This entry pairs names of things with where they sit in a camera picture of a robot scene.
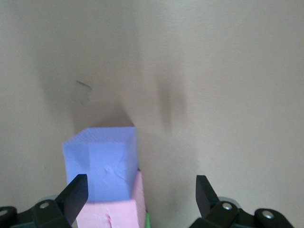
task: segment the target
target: screw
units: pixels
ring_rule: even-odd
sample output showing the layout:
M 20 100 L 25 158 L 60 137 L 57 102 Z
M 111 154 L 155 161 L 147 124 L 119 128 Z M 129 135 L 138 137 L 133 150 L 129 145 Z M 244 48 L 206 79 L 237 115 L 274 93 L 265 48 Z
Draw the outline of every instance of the screw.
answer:
M 273 219 L 274 217 L 273 213 L 271 213 L 269 210 L 263 210 L 262 214 L 268 219 Z
M 1 210 L 0 211 L 0 216 L 5 215 L 8 212 L 8 210 Z
M 223 203 L 223 208 L 226 209 L 226 210 L 231 210 L 232 206 L 231 206 L 230 203 Z
M 45 203 L 42 203 L 42 204 L 40 205 L 40 208 L 43 209 L 43 208 L 46 208 L 46 207 L 48 207 L 48 206 L 49 206 L 49 204 L 48 204 L 47 202 L 45 202 Z

